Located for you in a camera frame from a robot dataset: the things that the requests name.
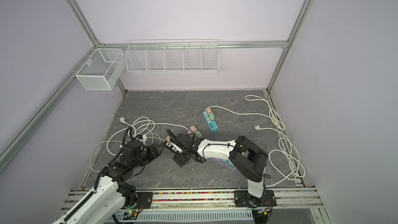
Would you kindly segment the green plug adapter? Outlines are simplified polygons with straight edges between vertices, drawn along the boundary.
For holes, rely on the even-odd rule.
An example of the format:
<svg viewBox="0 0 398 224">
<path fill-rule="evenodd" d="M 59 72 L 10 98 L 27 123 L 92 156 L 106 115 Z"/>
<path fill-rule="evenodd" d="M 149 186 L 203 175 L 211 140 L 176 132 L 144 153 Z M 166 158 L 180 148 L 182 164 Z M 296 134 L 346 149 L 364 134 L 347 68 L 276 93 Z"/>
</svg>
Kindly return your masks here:
<svg viewBox="0 0 398 224">
<path fill-rule="evenodd" d="M 202 133 L 200 131 L 195 132 L 195 136 L 198 139 L 201 139 L 203 137 Z"/>
</svg>

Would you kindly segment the purple power strip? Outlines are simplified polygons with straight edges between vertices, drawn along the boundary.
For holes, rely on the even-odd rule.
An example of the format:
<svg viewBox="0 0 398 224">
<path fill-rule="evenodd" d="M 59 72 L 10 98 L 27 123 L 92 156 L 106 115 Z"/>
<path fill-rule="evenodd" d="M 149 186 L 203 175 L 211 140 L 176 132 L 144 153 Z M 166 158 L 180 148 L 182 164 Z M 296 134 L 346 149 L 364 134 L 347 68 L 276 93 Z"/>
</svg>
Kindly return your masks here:
<svg viewBox="0 0 398 224">
<path fill-rule="evenodd" d="M 225 160 L 225 159 L 216 159 L 217 162 L 219 162 L 220 164 L 222 164 L 225 167 L 228 167 L 229 169 L 233 169 L 236 170 L 235 165 L 229 161 L 229 160 Z"/>
</svg>

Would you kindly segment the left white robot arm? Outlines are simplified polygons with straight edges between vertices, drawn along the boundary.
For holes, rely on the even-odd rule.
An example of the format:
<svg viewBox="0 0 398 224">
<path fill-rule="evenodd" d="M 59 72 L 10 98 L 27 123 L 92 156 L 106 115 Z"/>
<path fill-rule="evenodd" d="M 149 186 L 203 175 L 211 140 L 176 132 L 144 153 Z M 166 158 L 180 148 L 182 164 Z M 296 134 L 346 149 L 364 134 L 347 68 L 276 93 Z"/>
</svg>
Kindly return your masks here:
<svg viewBox="0 0 398 224">
<path fill-rule="evenodd" d="M 132 127 L 126 129 L 121 148 L 98 173 L 93 187 L 67 213 L 55 221 L 56 224 L 103 224 L 109 218 L 116 223 L 115 214 L 122 208 L 145 208 L 136 187 L 127 183 L 138 168 L 144 169 L 159 157 L 164 148 L 159 144 L 145 145 L 143 136 L 132 134 Z"/>
</svg>

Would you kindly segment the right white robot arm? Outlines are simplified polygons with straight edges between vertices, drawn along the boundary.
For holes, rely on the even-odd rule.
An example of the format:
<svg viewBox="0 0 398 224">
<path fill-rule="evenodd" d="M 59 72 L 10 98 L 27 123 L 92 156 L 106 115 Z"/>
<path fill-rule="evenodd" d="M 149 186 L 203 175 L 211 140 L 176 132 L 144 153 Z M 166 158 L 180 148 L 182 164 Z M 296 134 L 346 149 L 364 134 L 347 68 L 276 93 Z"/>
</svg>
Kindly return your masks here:
<svg viewBox="0 0 398 224">
<path fill-rule="evenodd" d="M 211 141 L 204 138 L 190 138 L 188 135 L 168 136 L 165 148 L 174 153 L 173 160 L 183 167 L 193 159 L 205 163 L 207 159 L 221 159 L 230 162 L 247 179 L 246 190 L 234 191 L 237 207 L 275 207 L 274 192 L 267 190 L 264 173 L 268 154 L 244 136 L 231 141 Z"/>
</svg>

